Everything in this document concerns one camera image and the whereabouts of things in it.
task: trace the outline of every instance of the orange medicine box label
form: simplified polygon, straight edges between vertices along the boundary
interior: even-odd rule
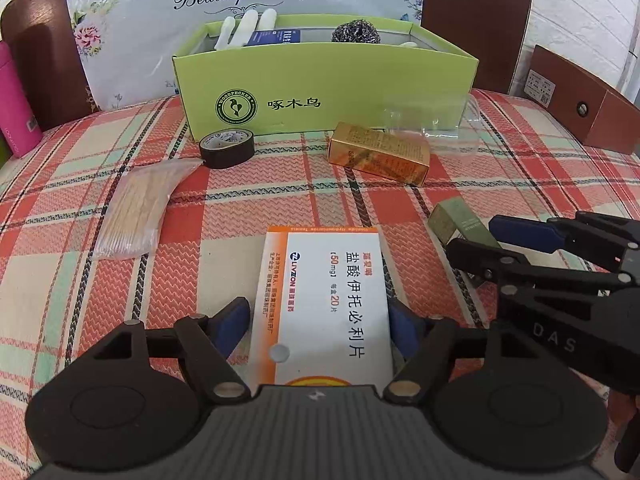
[[[269,227],[248,384],[341,386],[393,377],[376,228]]]

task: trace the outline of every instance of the wooden cotton swabs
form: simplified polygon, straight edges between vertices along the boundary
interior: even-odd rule
[[[201,164],[199,158],[164,160],[126,174],[107,208],[95,257],[125,260],[155,250],[171,193]]]

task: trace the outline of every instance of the pink thermos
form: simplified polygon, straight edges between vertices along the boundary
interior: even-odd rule
[[[42,140],[42,131],[24,96],[9,46],[0,41],[0,130],[15,156],[23,156]]]

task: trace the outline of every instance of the clear plastic container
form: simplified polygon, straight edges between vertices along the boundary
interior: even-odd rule
[[[478,101],[467,96],[462,118],[457,127],[439,129],[438,115],[445,107],[457,107],[460,102],[442,101],[385,109],[385,131],[405,139],[429,143],[431,153],[442,158],[455,157],[462,166],[478,154],[480,133],[484,130]]]

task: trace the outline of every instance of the chinese characters on box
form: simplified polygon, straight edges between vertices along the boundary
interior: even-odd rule
[[[271,253],[269,259],[269,267],[272,273],[267,274],[267,287],[269,293],[264,295],[264,304],[269,305],[269,322],[267,323],[267,330],[273,333],[273,319],[276,313],[276,302],[278,300],[278,283],[280,279],[280,254]]]
[[[281,110],[282,108],[293,108],[293,109],[295,109],[296,106],[297,107],[300,107],[300,106],[313,106],[315,108],[318,108],[321,104],[322,103],[318,100],[318,98],[309,97],[306,100],[306,104],[302,104],[302,101],[300,101],[298,99],[290,99],[289,101],[285,101],[284,99],[276,99],[276,100],[273,100],[273,101],[269,101],[267,103],[267,106],[273,108],[274,110]]]
[[[349,329],[349,341],[359,342],[351,343],[349,345],[349,348],[351,349],[349,356],[361,358],[364,355],[364,329],[357,325],[362,322],[364,311],[362,309],[362,297],[361,295],[356,294],[356,292],[360,292],[362,290],[362,282],[355,278],[359,278],[361,275],[361,262],[364,275],[372,276],[371,253],[362,253],[362,260],[358,253],[346,253],[345,260],[347,262],[347,277],[354,278],[354,280],[347,282],[347,286],[352,292],[351,295],[347,296],[347,299],[349,300],[349,322],[352,325]]]

